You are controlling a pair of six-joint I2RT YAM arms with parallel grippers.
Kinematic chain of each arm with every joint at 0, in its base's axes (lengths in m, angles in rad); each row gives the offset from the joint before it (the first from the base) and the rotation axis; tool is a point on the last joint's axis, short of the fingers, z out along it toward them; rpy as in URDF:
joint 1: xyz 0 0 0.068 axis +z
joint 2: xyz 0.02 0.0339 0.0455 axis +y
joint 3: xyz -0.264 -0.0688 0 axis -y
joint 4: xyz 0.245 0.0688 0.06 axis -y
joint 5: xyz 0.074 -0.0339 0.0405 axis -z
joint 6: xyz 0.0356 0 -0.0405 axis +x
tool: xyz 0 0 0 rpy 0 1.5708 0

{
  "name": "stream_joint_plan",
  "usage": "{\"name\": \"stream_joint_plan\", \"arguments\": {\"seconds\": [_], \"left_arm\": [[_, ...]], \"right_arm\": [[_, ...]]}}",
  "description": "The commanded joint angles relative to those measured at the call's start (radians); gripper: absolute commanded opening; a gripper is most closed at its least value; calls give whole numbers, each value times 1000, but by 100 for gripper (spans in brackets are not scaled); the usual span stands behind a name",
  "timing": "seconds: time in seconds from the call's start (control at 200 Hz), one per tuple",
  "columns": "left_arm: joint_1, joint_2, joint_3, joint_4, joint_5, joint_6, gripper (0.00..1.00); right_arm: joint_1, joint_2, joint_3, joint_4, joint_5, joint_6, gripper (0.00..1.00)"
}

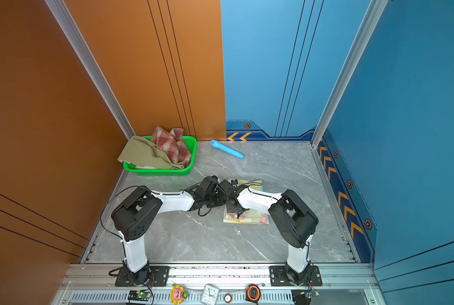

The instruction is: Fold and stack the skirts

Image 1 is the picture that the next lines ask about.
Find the floral pastel skirt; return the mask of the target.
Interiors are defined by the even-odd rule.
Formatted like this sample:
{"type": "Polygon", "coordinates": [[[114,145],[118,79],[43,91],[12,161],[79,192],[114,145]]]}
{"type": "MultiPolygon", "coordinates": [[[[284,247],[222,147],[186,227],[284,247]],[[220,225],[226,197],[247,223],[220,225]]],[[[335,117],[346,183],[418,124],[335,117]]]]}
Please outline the floral pastel skirt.
{"type": "MultiPolygon", "coordinates": [[[[228,181],[235,187],[249,185],[252,190],[263,191],[262,180],[229,179],[228,181]]],[[[227,208],[225,208],[223,222],[228,224],[269,225],[270,220],[267,213],[262,213],[257,210],[248,210],[238,215],[237,213],[228,213],[227,208]]]]}

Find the red plaid skirt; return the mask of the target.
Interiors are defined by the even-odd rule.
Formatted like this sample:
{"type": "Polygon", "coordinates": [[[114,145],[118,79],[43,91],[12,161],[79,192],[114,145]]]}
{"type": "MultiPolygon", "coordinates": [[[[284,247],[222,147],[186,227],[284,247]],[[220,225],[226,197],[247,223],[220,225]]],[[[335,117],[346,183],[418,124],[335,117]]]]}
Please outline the red plaid skirt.
{"type": "Polygon", "coordinates": [[[173,164],[183,168],[191,163],[192,154],[183,141],[184,129],[177,127],[166,131],[162,127],[154,129],[151,140],[157,148],[165,152],[173,164]]]}

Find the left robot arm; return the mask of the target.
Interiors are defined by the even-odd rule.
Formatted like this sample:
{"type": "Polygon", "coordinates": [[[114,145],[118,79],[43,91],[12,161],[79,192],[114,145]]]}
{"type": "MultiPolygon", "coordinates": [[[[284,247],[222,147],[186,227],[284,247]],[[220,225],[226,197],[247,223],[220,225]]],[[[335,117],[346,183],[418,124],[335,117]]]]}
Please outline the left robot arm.
{"type": "Polygon", "coordinates": [[[204,206],[222,206],[224,202],[215,190],[218,184],[219,179],[214,175],[176,193],[138,186],[113,210],[111,219],[125,254],[121,271],[131,283],[137,286],[152,284],[144,235],[155,217],[166,212],[198,212],[204,206]]]}

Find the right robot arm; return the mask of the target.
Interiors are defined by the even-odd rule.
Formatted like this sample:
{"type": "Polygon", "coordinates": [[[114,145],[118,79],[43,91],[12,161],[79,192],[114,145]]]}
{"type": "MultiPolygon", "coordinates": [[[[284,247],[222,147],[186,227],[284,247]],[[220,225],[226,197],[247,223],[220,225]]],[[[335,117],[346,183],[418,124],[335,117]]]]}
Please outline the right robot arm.
{"type": "Polygon", "coordinates": [[[252,189],[247,184],[234,187],[223,180],[215,192],[228,212],[256,210],[268,214],[289,245],[285,263],[289,282],[298,286],[309,284],[313,270],[309,250],[319,220],[295,191],[288,189],[283,193],[267,193],[252,189]]]}

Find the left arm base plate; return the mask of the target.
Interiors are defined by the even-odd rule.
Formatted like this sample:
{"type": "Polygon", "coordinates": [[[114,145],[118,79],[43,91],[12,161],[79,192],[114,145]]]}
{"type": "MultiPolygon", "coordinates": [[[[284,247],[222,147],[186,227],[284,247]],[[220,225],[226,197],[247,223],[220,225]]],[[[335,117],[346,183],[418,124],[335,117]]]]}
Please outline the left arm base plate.
{"type": "Polygon", "coordinates": [[[166,287],[169,276],[169,266],[146,265],[138,272],[133,273],[126,266],[118,269],[116,287],[166,287]]]}

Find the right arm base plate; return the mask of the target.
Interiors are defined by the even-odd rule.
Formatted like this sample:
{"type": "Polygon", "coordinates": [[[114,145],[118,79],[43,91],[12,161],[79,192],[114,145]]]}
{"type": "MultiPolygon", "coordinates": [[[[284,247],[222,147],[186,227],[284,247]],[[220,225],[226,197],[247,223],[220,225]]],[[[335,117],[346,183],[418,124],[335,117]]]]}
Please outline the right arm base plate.
{"type": "Polygon", "coordinates": [[[288,265],[270,266],[270,281],[274,287],[281,286],[323,286],[318,266],[309,264],[301,273],[295,272],[288,265]]]}

